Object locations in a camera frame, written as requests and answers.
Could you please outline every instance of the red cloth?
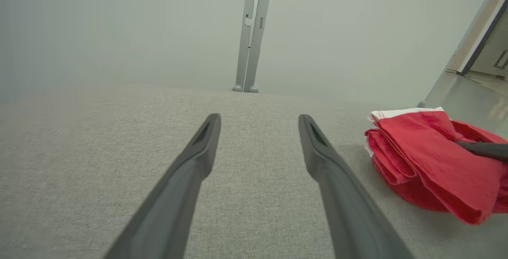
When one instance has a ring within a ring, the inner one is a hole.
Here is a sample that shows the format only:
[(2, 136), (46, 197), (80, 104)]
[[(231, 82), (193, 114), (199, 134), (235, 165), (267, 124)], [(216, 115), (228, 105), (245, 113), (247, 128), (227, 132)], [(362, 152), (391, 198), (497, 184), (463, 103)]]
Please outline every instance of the red cloth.
[(433, 211), (452, 212), (478, 225), (492, 212), (508, 213), (508, 167), (475, 156), (455, 141), (508, 143), (443, 111), (374, 118), (365, 132), (372, 162), (401, 198)]

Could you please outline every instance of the gray textured fabric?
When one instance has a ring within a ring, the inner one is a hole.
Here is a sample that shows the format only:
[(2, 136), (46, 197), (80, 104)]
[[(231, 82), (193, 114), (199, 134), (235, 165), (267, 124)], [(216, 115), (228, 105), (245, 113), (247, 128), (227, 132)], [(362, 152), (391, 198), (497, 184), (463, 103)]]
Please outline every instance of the gray textured fabric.
[(405, 203), (363, 150), (372, 109), (310, 99), (118, 87), (39, 94), (0, 111), (0, 257), (100, 258), (208, 114), (222, 116), (185, 257), (332, 258), (299, 114), (310, 114), (417, 258), (505, 257), (508, 217), (468, 226)]

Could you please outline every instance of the white wall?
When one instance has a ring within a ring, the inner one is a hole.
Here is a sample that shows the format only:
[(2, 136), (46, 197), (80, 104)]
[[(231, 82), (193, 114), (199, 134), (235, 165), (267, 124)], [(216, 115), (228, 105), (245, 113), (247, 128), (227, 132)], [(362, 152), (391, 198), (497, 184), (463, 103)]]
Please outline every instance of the white wall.
[(89, 82), (230, 90), (244, 0), (0, 0), (0, 100)]
[(484, 0), (270, 0), (261, 93), (414, 106)]

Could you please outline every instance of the gray metal frame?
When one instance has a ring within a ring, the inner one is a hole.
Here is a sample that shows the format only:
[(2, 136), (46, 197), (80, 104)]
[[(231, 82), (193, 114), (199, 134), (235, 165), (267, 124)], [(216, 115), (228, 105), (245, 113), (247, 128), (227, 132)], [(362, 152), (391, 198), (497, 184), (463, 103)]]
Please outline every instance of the gray metal frame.
[(250, 44), (247, 76), (245, 77), (243, 92), (259, 92), (259, 89), (254, 86), (254, 80), (256, 79), (256, 71), (258, 69), (258, 60), (261, 52), (261, 40), (263, 40), (263, 31), (265, 31), (266, 15), (268, 13), (269, 2), (270, 0), (258, 0), (256, 20), (254, 21), (254, 32), (252, 33), (252, 43)]
[(252, 19), (254, 0), (245, 0), (242, 15), (242, 33), (240, 36), (240, 52), (238, 53), (238, 67), (236, 69), (236, 85), (233, 91), (243, 92), (245, 71), (247, 70), (247, 55), (249, 49), (250, 26), (245, 23), (246, 19)]

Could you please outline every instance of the red towel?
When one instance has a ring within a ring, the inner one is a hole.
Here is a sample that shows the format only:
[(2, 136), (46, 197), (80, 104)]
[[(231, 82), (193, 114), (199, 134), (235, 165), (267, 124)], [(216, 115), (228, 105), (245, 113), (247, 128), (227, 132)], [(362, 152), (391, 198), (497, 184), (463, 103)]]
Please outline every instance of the red towel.
[(378, 129), (365, 132), (366, 148), (377, 172), (401, 198), (475, 225), (492, 212), (508, 213), (507, 165), (454, 143), (508, 143), (504, 139), (451, 121), (442, 108), (374, 111), (370, 117)]

